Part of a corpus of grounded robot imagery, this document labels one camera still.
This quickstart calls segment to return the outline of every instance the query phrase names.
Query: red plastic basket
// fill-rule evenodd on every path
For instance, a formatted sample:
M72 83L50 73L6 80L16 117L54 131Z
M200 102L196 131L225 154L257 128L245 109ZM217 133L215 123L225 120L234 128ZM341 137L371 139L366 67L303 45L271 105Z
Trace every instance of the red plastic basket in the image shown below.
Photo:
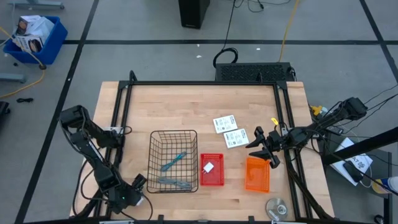
M200 185L208 186L224 186L224 155L206 153L200 154L201 171L204 166L210 162L214 165L214 168L206 174L200 172Z

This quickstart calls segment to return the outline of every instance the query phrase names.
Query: white card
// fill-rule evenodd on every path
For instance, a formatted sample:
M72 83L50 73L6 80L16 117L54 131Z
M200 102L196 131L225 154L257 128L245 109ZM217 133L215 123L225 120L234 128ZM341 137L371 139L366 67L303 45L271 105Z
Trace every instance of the white card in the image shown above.
M213 119L213 123L217 134L232 131L238 128L233 115Z
M224 138L228 149L249 144L249 139L244 129L224 133Z

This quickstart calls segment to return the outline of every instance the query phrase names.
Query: black computer tower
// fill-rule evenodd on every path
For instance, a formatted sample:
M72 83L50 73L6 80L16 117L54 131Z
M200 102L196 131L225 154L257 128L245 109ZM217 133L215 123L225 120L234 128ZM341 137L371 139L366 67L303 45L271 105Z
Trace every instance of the black computer tower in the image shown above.
M181 26L200 29L210 0L178 0Z

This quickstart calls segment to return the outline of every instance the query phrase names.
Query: orange plastic basket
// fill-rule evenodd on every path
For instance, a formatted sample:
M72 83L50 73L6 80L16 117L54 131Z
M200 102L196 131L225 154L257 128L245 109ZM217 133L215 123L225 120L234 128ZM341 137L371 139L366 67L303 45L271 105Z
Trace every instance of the orange plastic basket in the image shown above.
M269 192L269 161L248 157L246 159L245 190Z

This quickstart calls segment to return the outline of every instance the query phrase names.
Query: blue object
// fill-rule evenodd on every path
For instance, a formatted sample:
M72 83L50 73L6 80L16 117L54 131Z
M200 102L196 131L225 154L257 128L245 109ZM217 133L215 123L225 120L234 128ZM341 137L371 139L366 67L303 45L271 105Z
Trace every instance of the blue object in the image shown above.
M173 161L169 162L166 165L163 165L162 168L160 168L160 171L167 171L172 165L174 165L177 161L182 159L185 155L187 155L187 152L182 152L175 159L173 159Z
M67 38L68 31L60 22L57 16L46 16L48 20L54 23L54 27L47 40L44 43L42 50L35 55L44 65L51 65L57 57L63 41ZM23 52L12 40L8 40L3 48L4 53L11 54L15 59L22 63L38 63L28 53Z

